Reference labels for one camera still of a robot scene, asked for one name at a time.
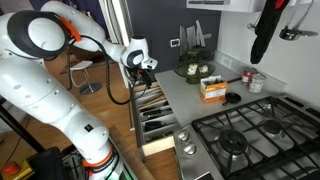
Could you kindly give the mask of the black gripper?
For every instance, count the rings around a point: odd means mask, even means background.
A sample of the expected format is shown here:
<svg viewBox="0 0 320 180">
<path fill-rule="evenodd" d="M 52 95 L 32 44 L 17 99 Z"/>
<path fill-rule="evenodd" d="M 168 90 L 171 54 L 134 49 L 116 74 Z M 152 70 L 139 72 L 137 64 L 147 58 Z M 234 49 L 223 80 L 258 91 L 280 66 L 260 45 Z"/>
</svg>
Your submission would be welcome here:
<svg viewBox="0 0 320 180">
<path fill-rule="evenodd" d="M 145 84 L 147 87 L 152 85 L 148 70 L 132 68 L 129 70 L 129 75 L 134 84 Z"/>
</svg>

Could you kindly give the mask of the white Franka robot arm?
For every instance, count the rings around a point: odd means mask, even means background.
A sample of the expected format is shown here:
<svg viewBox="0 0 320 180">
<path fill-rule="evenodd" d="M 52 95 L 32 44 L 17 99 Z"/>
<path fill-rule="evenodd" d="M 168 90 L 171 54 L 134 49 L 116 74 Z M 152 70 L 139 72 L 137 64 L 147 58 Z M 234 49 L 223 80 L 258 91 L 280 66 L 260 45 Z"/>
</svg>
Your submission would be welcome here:
<svg viewBox="0 0 320 180">
<path fill-rule="evenodd" d="M 128 68 L 154 69 L 145 38 L 129 45 L 106 39 L 103 28 L 59 1 L 39 11 L 23 10 L 0 17 L 0 95 L 39 121 L 59 129 L 83 157 L 89 180 L 119 180 L 123 160 L 109 141 L 109 131 L 48 73 L 43 62 L 73 44 L 102 51 Z"/>
</svg>

